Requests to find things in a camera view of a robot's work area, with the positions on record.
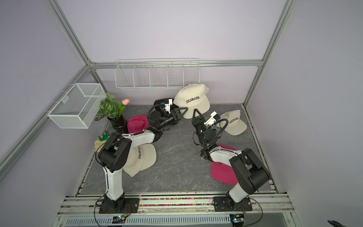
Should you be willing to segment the black cap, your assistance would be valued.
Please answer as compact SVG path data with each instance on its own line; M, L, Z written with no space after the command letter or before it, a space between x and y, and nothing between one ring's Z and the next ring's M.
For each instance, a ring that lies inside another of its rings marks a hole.
M174 105L174 101L172 98L164 98L164 99L159 99L159 100L156 100L154 102L154 105L157 105L157 107L155 108L156 110L159 110L159 111L164 111L165 110L165 105L168 105L169 104L169 100L172 100L172 104L170 105L170 109L175 109L177 108L176 105Z

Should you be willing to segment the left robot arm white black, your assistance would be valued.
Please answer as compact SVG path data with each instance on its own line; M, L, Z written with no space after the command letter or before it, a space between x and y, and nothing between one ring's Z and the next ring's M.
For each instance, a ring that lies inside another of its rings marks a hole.
M162 116L157 107L153 106L147 115L147 128L129 134L114 132L109 136L96 158L104 169L106 179L106 192L99 213L137 212L139 199L125 198L123 172L134 177L153 166L157 160L153 143L161 138L165 127L178 123L187 111L187 107L178 107Z

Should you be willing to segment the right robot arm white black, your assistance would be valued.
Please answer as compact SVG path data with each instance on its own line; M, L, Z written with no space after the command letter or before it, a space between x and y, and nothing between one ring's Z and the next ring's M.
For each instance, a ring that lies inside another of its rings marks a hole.
M213 112L206 120L197 109L194 109L192 116L192 125L196 129L199 145L202 146L200 156L211 162L231 167L236 176L237 183L220 202L230 209L234 209L243 199L254 194L271 179L270 172L252 149L232 150L217 144L223 132L232 136L245 132L247 125L240 116L240 110L229 111L222 115Z

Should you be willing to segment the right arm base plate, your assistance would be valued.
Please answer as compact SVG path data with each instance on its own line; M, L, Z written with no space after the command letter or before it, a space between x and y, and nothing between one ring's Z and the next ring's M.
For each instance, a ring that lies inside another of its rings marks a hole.
M235 202L232 198L227 196L216 196L212 200L212 206L216 212L243 212L252 211L251 201L248 197L239 202Z

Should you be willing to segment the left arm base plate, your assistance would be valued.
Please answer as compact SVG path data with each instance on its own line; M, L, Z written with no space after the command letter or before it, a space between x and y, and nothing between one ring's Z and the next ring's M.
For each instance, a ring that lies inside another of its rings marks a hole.
M99 212L100 214L118 214L118 213L137 213L139 208L139 198L120 198L112 201L108 198L102 201Z

